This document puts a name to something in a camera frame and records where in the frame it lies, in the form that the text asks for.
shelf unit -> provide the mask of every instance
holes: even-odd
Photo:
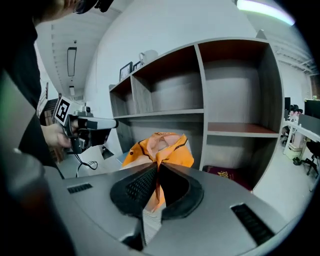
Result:
[[[273,157],[283,87],[264,39],[217,38],[185,45],[109,88],[124,152],[154,132],[185,134],[193,168],[239,169],[252,187]]]

picture frame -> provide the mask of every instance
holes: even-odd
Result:
[[[125,79],[132,72],[132,65],[133,65],[133,62],[130,61],[127,65],[120,68],[119,82]]]
[[[132,71],[139,69],[142,65],[143,64],[141,63],[141,61],[138,61],[136,64],[133,65]]]

office chair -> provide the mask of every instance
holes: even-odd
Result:
[[[312,157],[311,157],[312,160],[307,158],[307,159],[301,161],[302,163],[306,163],[306,164],[310,165],[309,170],[306,173],[306,175],[310,174],[311,167],[313,167],[313,169],[316,172],[316,177],[318,177],[319,173],[318,173],[318,170],[317,170],[317,165],[319,165],[318,164],[318,158],[320,157],[320,142],[309,141],[309,142],[306,143],[306,146],[310,150],[310,152],[312,153]]]

fluorescent light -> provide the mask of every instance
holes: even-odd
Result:
[[[75,75],[77,47],[69,47],[66,54],[68,76],[73,77]]]
[[[236,3],[236,6],[243,11],[250,11],[250,12],[272,16],[291,26],[295,24],[295,20],[287,13],[263,3],[253,2],[248,0],[238,0]]]
[[[69,86],[71,96],[75,96],[75,87]]]

orange bag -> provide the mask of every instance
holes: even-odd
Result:
[[[187,137],[174,132],[155,132],[150,138],[134,144],[122,167],[130,168],[152,162],[157,162],[158,169],[161,162],[191,167],[194,158]],[[153,194],[146,207],[149,211],[155,211],[165,202],[160,185],[157,184]]]

